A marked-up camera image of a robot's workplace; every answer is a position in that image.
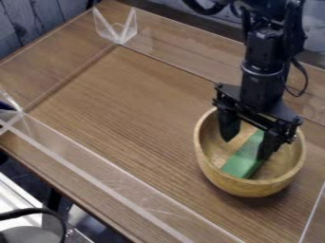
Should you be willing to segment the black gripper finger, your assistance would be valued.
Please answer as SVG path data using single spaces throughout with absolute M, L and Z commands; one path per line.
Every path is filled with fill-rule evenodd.
M 230 110 L 218 111 L 219 133 L 222 139 L 229 142 L 239 132 L 241 120 L 238 114 Z
M 278 131 L 274 129 L 266 130 L 263 132 L 262 143 L 259 145 L 257 159 L 267 160 L 282 144 L 283 140 Z

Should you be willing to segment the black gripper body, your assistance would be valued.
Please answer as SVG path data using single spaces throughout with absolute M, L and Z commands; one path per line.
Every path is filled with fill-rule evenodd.
M 241 122 L 249 122 L 263 132 L 274 129 L 283 143 L 291 143 L 302 118 L 287 107 L 283 94 L 287 90 L 290 63 L 261 67 L 245 61 L 241 65 L 241 85 L 215 85 L 212 105 L 217 110 L 230 110 L 238 114 Z

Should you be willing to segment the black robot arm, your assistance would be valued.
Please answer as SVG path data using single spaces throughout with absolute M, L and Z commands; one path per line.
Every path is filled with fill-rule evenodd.
M 241 19 L 245 58 L 241 84 L 215 85 L 219 133 L 229 141 L 243 122 L 263 131 L 257 158 L 269 159 L 282 144 L 295 137 L 302 118 L 283 101 L 289 93 L 287 74 L 299 67 L 295 55 L 303 50 L 302 27 L 305 0 L 212 0 L 203 8 L 196 0 L 183 0 L 194 12 L 215 15 L 230 9 Z

